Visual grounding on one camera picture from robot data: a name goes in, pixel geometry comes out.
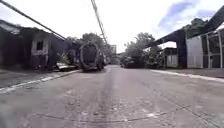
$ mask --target utility pole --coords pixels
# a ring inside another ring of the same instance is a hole
[[[49,27],[47,27],[47,26],[45,26],[45,25],[41,24],[39,21],[37,21],[37,20],[33,19],[32,17],[30,17],[30,16],[26,15],[25,13],[23,13],[22,11],[20,11],[20,10],[19,10],[19,9],[17,9],[16,7],[14,7],[14,6],[10,5],[9,3],[7,3],[7,2],[5,2],[5,1],[3,1],[3,0],[0,0],[0,3],[2,3],[3,5],[5,5],[6,7],[10,8],[10,9],[12,9],[13,11],[15,11],[15,12],[19,13],[20,15],[22,15],[22,16],[24,16],[24,17],[28,18],[29,20],[31,20],[31,21],[33,21],[33,22],[35,22],[36,24],[38,24],[38,25],[42,26],[43,28],[45,28],[45,29],[49,30],[50,32],[52,32],[52,33],[54,33],[55,35],[57,35],[57,36],[61,37],[62,39],[66,39],[66,38],[65,38],[65,37],[63,37],[62,35],[58,34],[58,33],[57,33],[57,32],[55,32],[55,31],[53,31],[53,30],[52,30],[52,29],[50,29]]]
[[[98,12],[98,8],[97,8],[97,5],[96,5],[96,2],[95,2],[95,0],[91,0],[91,2],[92,2],[92,5],[93,5],[93,9],[94,9],[94,11],[95,11],[96,19],[97,19],[97,21],[98,21],[98,24],[99,24],[99,26],[100,26],[100,30],[101,30],[102,35],[103,35],[103,38],[104,38],[106,44],[108,44],[108,42],[107,42],[107,38],[106,38],[106,36],[105,36],[105,31],[104,31],[104,28],[103,28],[103,23],[102,23],[102,21],[100,20],[100,15],[99,15],[99,12]]]

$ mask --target dark truck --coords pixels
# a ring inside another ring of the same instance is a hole
[[[96,43],[88,42],[80,47],[80,68],[83,71],[97,69],[101,71],[105,66],[102,50]]]

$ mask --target concrete road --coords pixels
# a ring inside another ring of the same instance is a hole
[[[224,128],[224,83],[108,66],[0,94],[0,128]]]
[[[1,88],[11,87],[29,81],[35,81],[63,74],[66,74],[66,72],[41,72],[0,69],[0,90]]]

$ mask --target road crack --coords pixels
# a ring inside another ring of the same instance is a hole
[[[186,109],[188,107],[190,107],[190,105],[179,107],[179,108],[176,108],[176,109],[174,109],[172,111],[169,111],[169,112],[163,112],[163,113],[155,114],[155,116],[159,117],[159,116],[167,115],[167,114],[170,114],[170,113],[180,111],[182,109]],[[124,123],[124,122],[147,120],[147,119],[152,118],[152,117],[146,116],[146,117],[141,117],[141,118],[132,118],[132,119],[125,119],[125,120],[111,120],[111,121],[94,121],[94,120],[92,120],[91,121],[91,120],[76,120],[76,119],[73,119],[73,118],[59,117],[59,116],[53,116],[53,115],[48,115],[48,114],[43,114],[43,113],[34,113],[34,115],[41,116],[41,117],[46,117],[46,118],[58,119],[58,120],[67,120],[67,121],[79,122],[79,123],[96,123],[96,124]]]
[[[175,101],[173,101],[172,99],[170,98],[167,98],[165,95],[163,95],[161,92],[159,92],[158,90],[154,89],[154,88],[151,88],[149,87],[149,85],[147,85],[146,83],[142,82],[142,81],[139,81],[142,85],[146,86],[147,88],[149,88],[149,90],[151,90],[153,93],[155,93],[156,95],[168,100],[169,102],[177,105],[178,107],[183,107],[182,105],[176,103]],[[183,107],[183,110],[186,110],[188,112],[190,112],[192,115],[194,115],[195,117],[197,117],[198,119],[200,120],[203,120],[204,122],[206,122],[207,124],[211,124],[212,126],[216,127],[216,128],[221,128],[220,126],[218,126],[217,124],[213,123],[212,121],[209,121],[207,120],[206,118],[203,118],[203,116],[191,111],[190,109],[188,109],[188,107]]]

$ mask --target building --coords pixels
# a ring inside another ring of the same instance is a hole
[[[32,41],[30,65],[32,68],[51,69],[56,66],[62,53],[74,53],[74,57],[78,48],[78,44],[65,41],[52,33],[38,32]]]
[[[224,68],[224,29],[187,39],[188,68]]]
[[[165,66],[168,68],[177,68],[178,67],[178,55],[177,48],[165,48]]]
[[[188,39],[186,31],[181,28],[147,44],[145,48],[176,42],[178,68],[223,68],[223,29],[217,29],[223,22],[224,6],[194,37]]]
[[[20,65],[23,54],[23,40],[19,36],[20,27],[0,20],[0,65]]]
[[[110,63],[111,64],[118,64],[118,59],[116,57],[117,54],[117,45],[110,45],[111,49],[111,57],[110,57]]]

